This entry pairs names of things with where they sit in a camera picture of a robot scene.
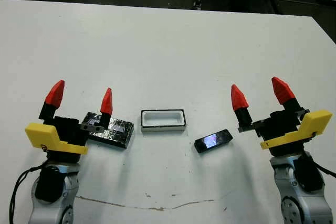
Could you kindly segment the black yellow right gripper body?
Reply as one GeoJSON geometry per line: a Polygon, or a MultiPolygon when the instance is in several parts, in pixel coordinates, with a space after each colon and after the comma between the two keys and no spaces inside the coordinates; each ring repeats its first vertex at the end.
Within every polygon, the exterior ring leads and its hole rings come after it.
{"type": "Polygon", "coordinates": [[[283,156],[303,151],[303,144],[321,135],[332,113],[328,110],[275,111],[270,117],[253,122],[246,108],[237,110],[238,131],[255,131],[263,141],[262,149],[272,156],[283,156]]]}

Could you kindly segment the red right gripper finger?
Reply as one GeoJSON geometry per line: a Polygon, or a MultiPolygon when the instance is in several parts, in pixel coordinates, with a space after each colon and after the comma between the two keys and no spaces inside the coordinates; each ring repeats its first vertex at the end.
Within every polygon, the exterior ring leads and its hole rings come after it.
{"type": "Polygon", "coordinates": [[[285,110],[294,112],[302,110],[302,107],[287,83],[278,77],[272,77],[271,81],[274,94],[285,110]]]}
{"type": "Polygon", "coordinates": [[[245,99],[244,94],[235,84],[233,84],[231,87],[231,101],[233,111],[238,119],[239,126],[250,126],[252,123],[252,119],[248,112],[249,105],[245,99]]]}

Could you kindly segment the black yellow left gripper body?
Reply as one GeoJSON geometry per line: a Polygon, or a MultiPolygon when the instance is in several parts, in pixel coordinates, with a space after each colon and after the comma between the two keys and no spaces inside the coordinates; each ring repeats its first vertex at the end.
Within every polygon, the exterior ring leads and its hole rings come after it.
{"type": "Polygon", "coordinates": [[[90,127],[80,124],[77,119],[56,116],[43,124],[29,124],[25,132],[32,146],[47,154],[49,162],[75,164],[88,152],[89,133],[96,128],[106,130],[109,122],[110,115],[101,115],[100,120],[90,127]]]}

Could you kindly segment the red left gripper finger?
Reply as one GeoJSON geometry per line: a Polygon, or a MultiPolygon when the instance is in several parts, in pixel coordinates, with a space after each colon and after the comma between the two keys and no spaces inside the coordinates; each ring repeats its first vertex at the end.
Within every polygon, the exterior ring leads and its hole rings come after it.
{"type": "Polygon", "coordinates": [[[99,121],[99,124],[101,126],[108,126],[111,116],[112,116],[113,106],[112,106],[112,89],[107,88],[106,93],[103,97],[102,103],[101,103],[101,118],[99,121]]]}
{"type": "Polygon", "coordinates": [[[50,122],[55,115],[56,110],[59,109],[65,88],[65,81],[59,80],[47,94],[43,107],[40,111],[39,119],[43,120],[43,123],[50,122]]]}

